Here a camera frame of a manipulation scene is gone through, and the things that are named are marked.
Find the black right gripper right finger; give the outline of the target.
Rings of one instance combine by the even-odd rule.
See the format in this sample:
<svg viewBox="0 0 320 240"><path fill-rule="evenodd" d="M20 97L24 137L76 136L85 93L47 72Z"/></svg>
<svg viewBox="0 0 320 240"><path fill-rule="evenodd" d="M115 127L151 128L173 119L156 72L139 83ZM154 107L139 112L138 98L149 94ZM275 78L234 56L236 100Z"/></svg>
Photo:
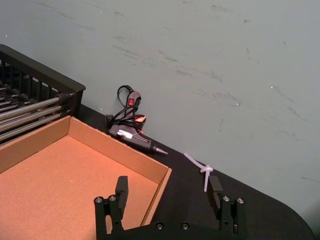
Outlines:
<svg viewBox="0 0 320 240"><path fill-rule="evenodd" d="M218 232L221 235L246 235L246 202L242 197L231 198L224 193L217 176L209 176L207 196L215 217L219 221Z"/></svg>

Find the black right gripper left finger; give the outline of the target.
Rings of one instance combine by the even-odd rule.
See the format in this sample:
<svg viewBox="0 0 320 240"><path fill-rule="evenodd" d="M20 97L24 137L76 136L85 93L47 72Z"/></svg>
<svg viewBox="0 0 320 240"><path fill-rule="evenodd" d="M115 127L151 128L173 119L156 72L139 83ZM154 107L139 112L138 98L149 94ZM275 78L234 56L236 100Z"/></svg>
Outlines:
<svg viewBox="0 0 320 240"><path fill-rule="evenodd" d="M112 233L120 233L124 231L122 219L128 200L128 195L128 177L119 176L114 194L110 195L108 198L98 196L94 199L96 235L107 235L107 216L110 216L111 219Z"/></svg>

